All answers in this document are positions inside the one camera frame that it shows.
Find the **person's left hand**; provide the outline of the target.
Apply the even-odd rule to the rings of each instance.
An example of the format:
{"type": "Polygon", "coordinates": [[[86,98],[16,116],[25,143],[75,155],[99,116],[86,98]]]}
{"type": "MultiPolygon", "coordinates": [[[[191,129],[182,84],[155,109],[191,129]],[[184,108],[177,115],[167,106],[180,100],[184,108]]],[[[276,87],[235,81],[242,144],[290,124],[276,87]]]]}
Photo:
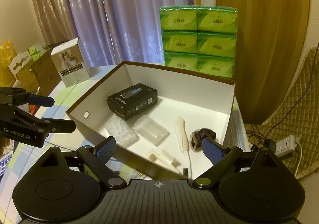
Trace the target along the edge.
{"type": "Polygon", "coordinates": [[[10,139],[5,138],[5,137],[1,137],[0,138],[0,150],[1,153],[3,153],[4,149],[10,145],[10,139]]]}

